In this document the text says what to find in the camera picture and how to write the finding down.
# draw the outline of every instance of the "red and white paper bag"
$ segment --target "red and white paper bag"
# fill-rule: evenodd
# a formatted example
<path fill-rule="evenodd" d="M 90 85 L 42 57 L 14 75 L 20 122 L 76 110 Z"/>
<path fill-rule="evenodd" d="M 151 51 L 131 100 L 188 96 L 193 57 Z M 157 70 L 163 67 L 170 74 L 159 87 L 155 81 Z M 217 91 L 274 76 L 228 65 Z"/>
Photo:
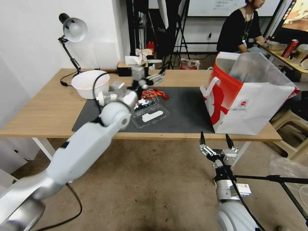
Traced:
<path fill-rule="evenodd" d="M 220 52 L 200 90 L 215 133 L 257 135 L 299 90 L 259 53 Z"/>

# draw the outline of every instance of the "desk lamp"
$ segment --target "desk lamp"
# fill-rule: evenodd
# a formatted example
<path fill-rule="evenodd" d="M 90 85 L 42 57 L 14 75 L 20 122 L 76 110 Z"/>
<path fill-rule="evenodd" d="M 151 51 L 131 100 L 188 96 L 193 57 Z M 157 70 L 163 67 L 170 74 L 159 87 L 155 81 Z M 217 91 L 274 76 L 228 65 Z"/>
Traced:
<path fill-rule="evenodd" d="M 71 56 L 68 52 L 67 48 L 65 47 L 65 43 L 67 41 L 71 42 L 80 42 L 82 41 L 88 32 L 88 27 L 86 23 L 77 18 L 71 18 L 65 13 L 59 15 L 59 20 L 63 24 L 63 33 L 64 35 L 58 38 L 59 42 L 62 44 L 64 50 L 66 51 L 67 55 L 69 56 L 71 62 L 73 63 L 74 67 L 77 69 L 77 74 L 81 73 L 81 67 L 79 63 Z"/>

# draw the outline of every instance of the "bag handle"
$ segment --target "bag handle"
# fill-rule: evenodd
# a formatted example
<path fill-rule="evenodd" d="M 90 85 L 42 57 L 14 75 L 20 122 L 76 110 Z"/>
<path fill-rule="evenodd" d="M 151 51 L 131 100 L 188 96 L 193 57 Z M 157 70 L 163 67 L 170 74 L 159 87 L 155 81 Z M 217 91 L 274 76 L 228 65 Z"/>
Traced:
<path fill-rule="evenodd" d="M 200 86 L 200 91 L 201 91 L 203 97 L 207 97 L 211 93 L 215 84 L 217 84 L 217 85 L 220 84 L 220 79 L 218 77 L 214 77 L 212 79 L 212 81 L 210 82 L 207 89 L 205 88 L 205 86 L 203 84 Z"/>

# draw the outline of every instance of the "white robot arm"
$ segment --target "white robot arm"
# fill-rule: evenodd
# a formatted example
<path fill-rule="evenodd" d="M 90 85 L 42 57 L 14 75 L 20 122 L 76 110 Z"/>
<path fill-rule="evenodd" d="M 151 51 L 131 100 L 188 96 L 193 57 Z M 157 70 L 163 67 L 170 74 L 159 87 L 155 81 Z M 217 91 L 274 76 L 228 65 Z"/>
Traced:
<path fill-rule="evenodd" d="M 116 101 L 97 119 L 83 125 L 55 152 L 43 172 L 18 180 L 0 197 L 0 230 L 31 230 L 43 215 L 42 199 L 56 194 L 67 182 L 82 176 L 109 147 L 119 130 L 127 127 L 138 99 L 148 85 L 163 81 L 164 71 L 144 77 L 144 68 L 132 68 L 133 85 L 115 82 Z"/>
<path fill-rule="evenodd" d="M 212 165 L 216 171 L 214 181 L 217 186 L 216 195 L 219 204 L 216 222 L 221 231 L 260 230 L 247 209 L 240 204 L 240 198 L 226 171 L 226 169 L 230 169 L 235 161 L 238 151 L 228 135 L 226 135 L 226 138 L 230 149 L 219 150 L 219 153 L 217 153 L 218 150 L 212 150 L 206 146 L 203 132 L 201 132 L 200 138 L 200 151 L 207 159 L 213 162 Z M 247 184 L 242 184 L 241 186 L 236 185 L 241 196 L 244 197 L 251 194 Z"/>

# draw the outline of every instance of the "desk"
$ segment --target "desk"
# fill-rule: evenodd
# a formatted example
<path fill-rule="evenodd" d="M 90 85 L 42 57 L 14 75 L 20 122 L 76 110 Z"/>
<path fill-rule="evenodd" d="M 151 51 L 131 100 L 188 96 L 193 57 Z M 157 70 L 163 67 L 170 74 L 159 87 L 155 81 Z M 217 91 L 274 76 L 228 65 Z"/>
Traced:
<path fill-rule="evenodd" d="M 64 87 L 60 84 L 60 78 L 72 72 L 74 69 L 61 69 L 0 131 L 0 136 L 32 137 L 45 155 L 51 159 L 55 150 L 47 138 L 69 138 L 72 136 L 72 127 L 86 102 L 74 88 Z M 158 72 L 159 70 L 149 70 L 150 75 Z M 156 86 L 199 87 L 202 83 L 207 84 L 210 74 L 211 71 L 208 70 L 166 70 L 165 80 Z M 132 78 L 110 74 L 110 84 L 114 81 L 130 85 Z M 224 134 L 204 134 L 204 136 L 206 140 L 224 141 L 226 139 Z M 230 135 L 230 137 L 234 141 L 281 141 L 281 137 L 270 123 L 267 123 L 256 136 Z M 197 142 L 200 139 L 200 133 L 119 132 L 114 139 L 194 139 Z"/>
<path fill-rule="evenodd" d="M 301 67 L 301 64 L 300 64 L 301 60 L 299 60 L 299 59 L 288 59 L 288 58 L 286 59 L 286 58 L 281 57 L 284 50 L 271 51 L 267 47 L 265 47 L 264 45 L 260 44 L 259 42 L 257 42 L 257 44 L 262 49 L 264 49 L 267 53 L 269 53 L 271 55 L 271 57 L 269 59 L 271 62 L 273 61 L 274 58 L 276 58 L 290 69 L 295 69 L 300 73 L 306 73 L 306 74 L 308 73 L 308 70 L 303 69 Z"/>

